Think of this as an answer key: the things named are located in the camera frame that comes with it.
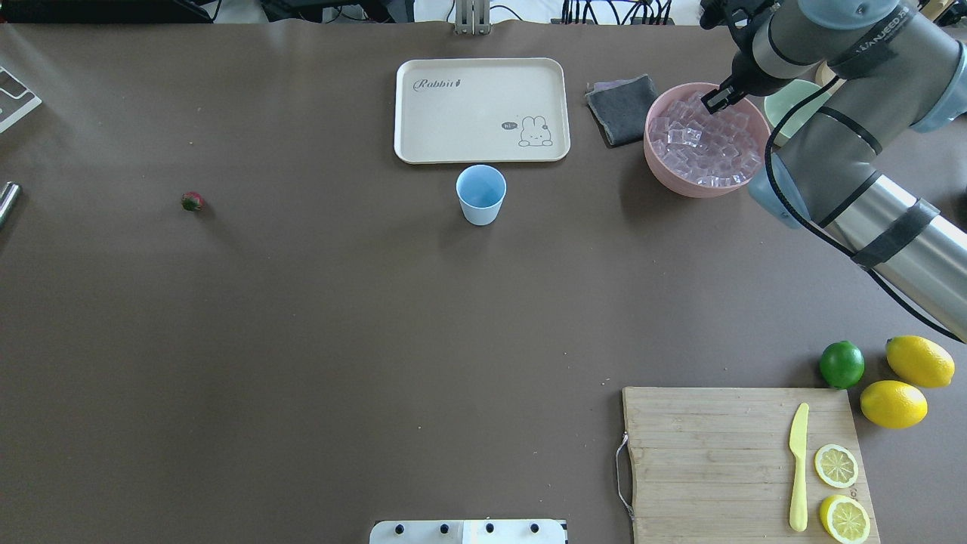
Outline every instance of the blue cup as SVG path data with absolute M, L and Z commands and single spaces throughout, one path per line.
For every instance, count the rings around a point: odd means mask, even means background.
M 507 180 L 500 170 L 488 165 L 473 165 L 456 177 L 456 195 L 463 217 L 473 225 L 489 225 L 507 194 Z

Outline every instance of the yellow lemon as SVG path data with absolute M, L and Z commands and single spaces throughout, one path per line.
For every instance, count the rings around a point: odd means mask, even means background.
M 919 387 L 945 387 L 953 378 L 951 355 L 920 336 L 890 338 L 887 362 L 897 376 Z
M 856 458 L 838 444 L 826 444 L 819 448 L 814 461 L 819 479 L 839 489 L 855 484 L 860 475 L 860 464 Z
M 888 429 L 905 429 L 926 417 L 926 398 L 920 389 L 894 379 L 874 381 L 860 394 L 866 419 Z
M 860 544 L 869 537 L 869 516 L 861 504 L 845 495 L 830 495 L 819 505 L 823 529 L 842 544 Z

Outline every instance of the lemon slice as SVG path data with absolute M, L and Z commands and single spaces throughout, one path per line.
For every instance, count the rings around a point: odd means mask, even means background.
M 841 544 L 860 544 L 869 537 L 869 516 L 863 506 L 845 495 L 830 495 L 819 505 L 823 528 Z
M 816 452 L 816 472 L 824 482 L 843 489 L 856 483 L 860 465 L 848 449 L 838 444 L 826 444 Z

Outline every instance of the green bowl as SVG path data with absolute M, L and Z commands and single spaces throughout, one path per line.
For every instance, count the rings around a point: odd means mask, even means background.
M 793 79 L 788 85 L 782 87 L 774 95 L 769 95 L 763 102 L 766 120 L 769 121 L 770 128 L 775 128 L 782 117 L 798 104 L 802 99 L 820 89 L 819 85 L 804 79 Z M 812 117 L 812 114 L 830 99 L 830 93 L 823 93 L 819 98 L 803 106 L 791 119 L 782 127 L 776 135 L 776 145 L 785 145 L 789 138 L 796 133 Z

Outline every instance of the knife handle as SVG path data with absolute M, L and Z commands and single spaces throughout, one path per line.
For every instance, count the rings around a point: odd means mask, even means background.
M 792 500 L 789 501 L 789 527 L 806 530 L 806 462 L 796 457 L 796 476 L 792 481 Z

